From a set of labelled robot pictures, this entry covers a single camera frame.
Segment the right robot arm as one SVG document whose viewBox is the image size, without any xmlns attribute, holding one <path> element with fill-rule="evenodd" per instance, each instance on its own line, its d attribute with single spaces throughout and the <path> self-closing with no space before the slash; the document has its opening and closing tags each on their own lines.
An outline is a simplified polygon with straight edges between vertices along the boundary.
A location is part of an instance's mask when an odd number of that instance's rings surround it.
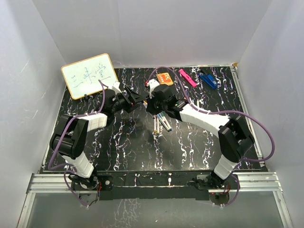
<svg viewBox="0 0 304 228">
<path fill-rule="evenodd" d="M 172 85 L 161 85 L 152 80 L 146 86 L 149 88 L 149 113 L 165 112 L 170 118 L 196 125 L 218 137 L 221 157 L 211 173 L 211 181 L 216 188 L 225 187 L 229 182 L 228 176 L 255 143 L 246 120 L 241 116 L 208 114 L 184 99 L 177 99 Z"/>
</svg>

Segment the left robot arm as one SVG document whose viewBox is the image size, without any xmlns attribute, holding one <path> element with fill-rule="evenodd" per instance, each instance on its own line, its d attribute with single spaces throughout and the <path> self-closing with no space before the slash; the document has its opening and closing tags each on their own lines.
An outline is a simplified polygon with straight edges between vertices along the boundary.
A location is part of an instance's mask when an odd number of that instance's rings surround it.
<svg viewBox="0 0 304 228">
<path fill-rule="evenodd" d="M 59 118 L 49 143 L 50 148 L 67 161 L 87 189 L 92 190 L 98 184 L 97 176 L 93 175 L 94 167 L 84 153 L 87 133 L 109 126 L 115 113 L 121 110 L 130 113 L 144 100 L 144 96 L 127 86 L 124 92 L 108 88 L 103 91 L 102 103 L 96 112 L 76 116 L 64 114 Z"/>
</svg>

